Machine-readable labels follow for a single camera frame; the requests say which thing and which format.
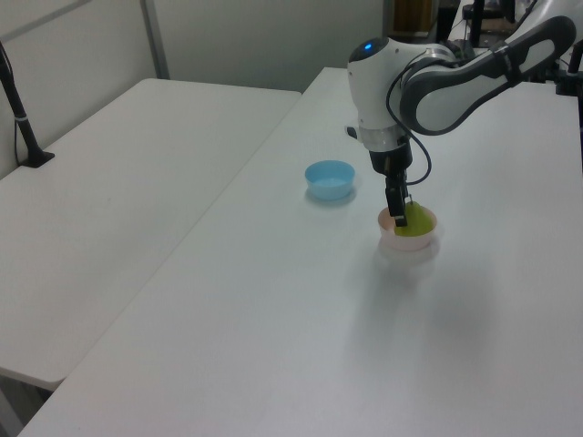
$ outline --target white wall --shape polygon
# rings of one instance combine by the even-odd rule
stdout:
[[[155,0],[172,79],[303,92],[380,36],[384,0]]]
[[[139,80],[155,77],[139,0],[91,0],[5,49],[42,148]],[[15,168],[13,123],[0,91],[0,178]],[[24,145],[19,150],[25,158]]]

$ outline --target table surface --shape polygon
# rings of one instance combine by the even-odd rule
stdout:
[[[0,182],[0,374],[54,389],[299,98],[145,80]]]
[[[440,237],[414,254],[377,246],[355,116],[325,69],[22,437],[579,437],[577,100],[522,84],[423,137]],[[325,158],[349,201],[306,196]]]

